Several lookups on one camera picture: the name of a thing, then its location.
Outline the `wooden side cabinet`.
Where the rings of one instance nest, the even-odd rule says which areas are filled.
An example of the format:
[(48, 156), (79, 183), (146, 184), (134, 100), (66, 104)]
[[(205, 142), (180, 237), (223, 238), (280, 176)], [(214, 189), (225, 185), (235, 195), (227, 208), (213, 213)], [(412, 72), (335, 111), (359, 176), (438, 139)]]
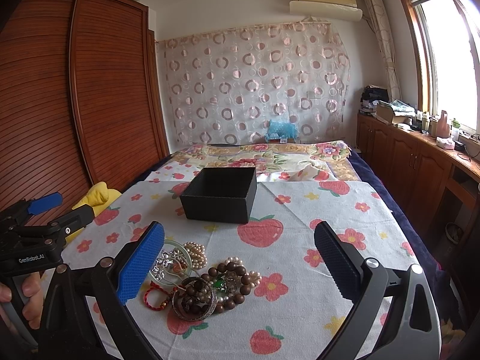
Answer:
[(447, 227), (459, 223), (467, 233), (479, 196), (479, 163), (439, 148), (428, 135), (362, 114), (356, 144), (441, 267), (451, 265), (461, 244), (448, 239)]

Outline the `pink circle pattern curtain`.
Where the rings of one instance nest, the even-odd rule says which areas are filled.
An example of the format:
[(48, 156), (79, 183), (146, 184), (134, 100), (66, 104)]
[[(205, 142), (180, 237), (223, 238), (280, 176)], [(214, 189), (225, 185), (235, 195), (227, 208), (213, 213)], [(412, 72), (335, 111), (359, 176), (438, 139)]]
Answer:
[(270, 119), (295, 141), (344, 135), (350, 59), (328, 21), (231, 28), (159, 46), (168, 128), (178, 146), (264, 140)]

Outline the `pink bottle on cabinet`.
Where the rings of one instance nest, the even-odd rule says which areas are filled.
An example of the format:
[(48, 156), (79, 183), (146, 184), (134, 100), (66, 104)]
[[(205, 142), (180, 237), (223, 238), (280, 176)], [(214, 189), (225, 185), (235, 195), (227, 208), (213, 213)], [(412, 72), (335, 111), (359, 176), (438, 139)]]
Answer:
[(450, 137), (450, 124), (448, 123), (448, 113), (445, 110), (441, 111), (437, 122), (436, 135), (440, 138), (449, 138)]

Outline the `stack of books and papers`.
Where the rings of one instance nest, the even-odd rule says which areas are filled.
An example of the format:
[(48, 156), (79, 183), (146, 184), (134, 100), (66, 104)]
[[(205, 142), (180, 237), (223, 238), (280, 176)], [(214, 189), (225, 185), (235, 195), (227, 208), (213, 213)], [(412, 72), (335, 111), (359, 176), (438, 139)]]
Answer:
[(416, 110), (398, 99), (390, 100), (385, 88), (367, 85), (360, 98), (360, 112), (373, 116), (387, 125), (406, 123), (416, 116)]

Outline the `black cardboard jewelry box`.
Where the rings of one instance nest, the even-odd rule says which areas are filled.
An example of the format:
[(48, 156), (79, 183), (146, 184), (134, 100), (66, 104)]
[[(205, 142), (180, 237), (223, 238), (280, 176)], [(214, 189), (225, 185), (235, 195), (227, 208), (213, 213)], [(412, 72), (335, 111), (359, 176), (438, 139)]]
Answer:
[(190, 220), (247, 224), (257, 190), (254, 167), (205, 167), (180, 194)]

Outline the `side window curtain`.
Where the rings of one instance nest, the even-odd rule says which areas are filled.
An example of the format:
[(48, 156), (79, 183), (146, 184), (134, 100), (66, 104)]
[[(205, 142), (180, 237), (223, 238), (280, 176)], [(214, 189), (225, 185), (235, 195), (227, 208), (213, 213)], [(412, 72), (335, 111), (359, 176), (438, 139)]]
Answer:
[(383, 0), (364, 0), (364, 2), (384, 63), (389, 99), (391, 102), (400, 100), (400, 83), (395, 66), (395, 45)]

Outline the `blue plush toy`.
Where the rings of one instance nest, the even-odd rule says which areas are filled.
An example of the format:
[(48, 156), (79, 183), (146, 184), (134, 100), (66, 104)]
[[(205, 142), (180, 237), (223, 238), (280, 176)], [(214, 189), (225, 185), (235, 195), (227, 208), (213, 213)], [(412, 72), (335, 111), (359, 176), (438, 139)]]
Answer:
[(299, 132), (295, 124), (284, 121), (270, 119), (267, 133), (264, 135), (266, 142), (270, 141), (295, 141), (299, 137)]

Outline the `window with wooden frame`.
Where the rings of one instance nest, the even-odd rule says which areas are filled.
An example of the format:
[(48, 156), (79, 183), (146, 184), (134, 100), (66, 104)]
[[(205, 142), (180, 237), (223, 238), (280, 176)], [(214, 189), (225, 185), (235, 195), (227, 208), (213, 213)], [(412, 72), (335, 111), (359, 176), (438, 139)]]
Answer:
[(457, 0), (400, 0), (417, 59), (418, 107), (479, 132), (479, 47)]

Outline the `yellow plush toy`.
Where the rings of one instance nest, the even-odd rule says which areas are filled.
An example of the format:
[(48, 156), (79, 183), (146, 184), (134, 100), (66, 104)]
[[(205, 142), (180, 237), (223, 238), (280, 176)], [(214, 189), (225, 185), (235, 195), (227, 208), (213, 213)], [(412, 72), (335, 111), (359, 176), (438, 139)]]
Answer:
[(83, 205), (90, 206), (94, 211), (94, 222), (101, 226), (111, 222), (120, 213), (119, 208), (113, 207), (113, 203), (120, 196), (120, 191), (109, 189), (105, 182), (100, 181), (72, 209), (77, 209)]

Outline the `jade green bangle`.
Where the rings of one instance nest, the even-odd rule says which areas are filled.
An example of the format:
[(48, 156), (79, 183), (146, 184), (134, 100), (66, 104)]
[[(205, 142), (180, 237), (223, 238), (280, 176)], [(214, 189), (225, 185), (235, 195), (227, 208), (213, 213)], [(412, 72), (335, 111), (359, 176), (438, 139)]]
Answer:
[(182, 244), (166, 240), (148, 277), (159, 286), (174, 287), (188, 278), (192, 271), (192, 260), (187, 249)]

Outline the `brown wooden wardrobe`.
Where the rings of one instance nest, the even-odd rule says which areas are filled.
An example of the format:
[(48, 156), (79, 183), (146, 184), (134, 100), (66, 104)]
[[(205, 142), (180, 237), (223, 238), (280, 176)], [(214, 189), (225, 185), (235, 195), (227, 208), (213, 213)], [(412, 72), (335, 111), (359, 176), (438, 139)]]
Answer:
[(155, 39), (134, 0), (1, 0), (1, 206), (125, 190), (168, 155)]

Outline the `carved dark metal bangle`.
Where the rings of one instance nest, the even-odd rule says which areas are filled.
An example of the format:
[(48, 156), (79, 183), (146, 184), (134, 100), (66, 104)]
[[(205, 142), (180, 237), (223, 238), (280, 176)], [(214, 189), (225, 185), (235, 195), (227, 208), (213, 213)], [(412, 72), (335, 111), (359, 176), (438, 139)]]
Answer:
[(204, 320), (216, 309), (217, 295), (213, 286), (202, 277), (183, 280), (172, 297), (176, 316), (188, 322)]

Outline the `floral bed quilt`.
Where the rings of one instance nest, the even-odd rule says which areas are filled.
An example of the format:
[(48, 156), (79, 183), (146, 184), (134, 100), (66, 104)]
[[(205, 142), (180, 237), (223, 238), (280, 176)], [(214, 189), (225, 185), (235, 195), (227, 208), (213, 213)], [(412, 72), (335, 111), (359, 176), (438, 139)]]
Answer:
[(151, 183), (187, 182), (206, 167), (253, 167), (258, 182), (358, 181), (360, 177), (349, 161), (351, 154), (351, 149), (344, 141), (192, 145), (177, 151), (146, 179)]

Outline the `white wall air conditioner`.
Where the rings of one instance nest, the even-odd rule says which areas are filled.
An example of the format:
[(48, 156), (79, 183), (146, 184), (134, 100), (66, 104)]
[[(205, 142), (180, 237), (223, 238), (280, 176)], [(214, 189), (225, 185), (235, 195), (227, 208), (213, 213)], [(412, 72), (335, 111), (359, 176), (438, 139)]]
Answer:
[(352, 22), (358, 22), (363, 17), (356, 0), (291, 0), (289, 13)]

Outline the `silver chain jewelry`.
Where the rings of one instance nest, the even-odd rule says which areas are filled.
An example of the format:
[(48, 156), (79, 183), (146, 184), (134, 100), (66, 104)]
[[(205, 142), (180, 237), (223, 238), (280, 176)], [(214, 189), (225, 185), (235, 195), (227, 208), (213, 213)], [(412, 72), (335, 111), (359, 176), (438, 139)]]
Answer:
[(160, 252), (150, 273), (157, 281), (175, 281), (181, 279), (189, 268), (185, 255), (174, 248)]

